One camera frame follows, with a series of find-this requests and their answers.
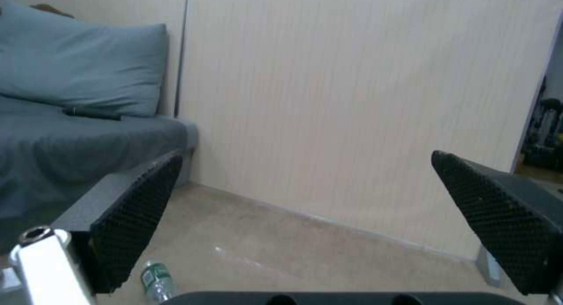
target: gray bed sheet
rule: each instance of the gray bed sheet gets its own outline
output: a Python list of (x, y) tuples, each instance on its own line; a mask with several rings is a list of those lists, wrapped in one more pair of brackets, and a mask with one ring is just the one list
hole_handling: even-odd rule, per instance
[(50, 223), (106, 174), (185, 151), (188, 139), (185, 125), (164, 118), (71, 117), (60, 107), (0, 95), (2, 243)]

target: gray object on floor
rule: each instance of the gray object on floor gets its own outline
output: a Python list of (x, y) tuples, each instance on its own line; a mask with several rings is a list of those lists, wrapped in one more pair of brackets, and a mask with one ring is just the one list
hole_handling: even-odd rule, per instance
[(0, 251), (31, 225), (51, 223), (106, 174), (176, 149), (185, 166), (197, 143), (194, 125), (68, 117), (59, 107), (2, 95), (0, 132)]

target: white wall panel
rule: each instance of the white wall panel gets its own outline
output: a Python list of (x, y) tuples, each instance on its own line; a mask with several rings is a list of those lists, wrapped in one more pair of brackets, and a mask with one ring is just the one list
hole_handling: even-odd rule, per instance
[(193, 180), (475, 257), (430, 154), (510, 169), (562, 6), (189, 0)]
[(79, 20), (113, 26), (165, 23), (169, 36), (168, 68), (159, 113), (173, 114), (185, 0), (14, 0), (50, 4)]

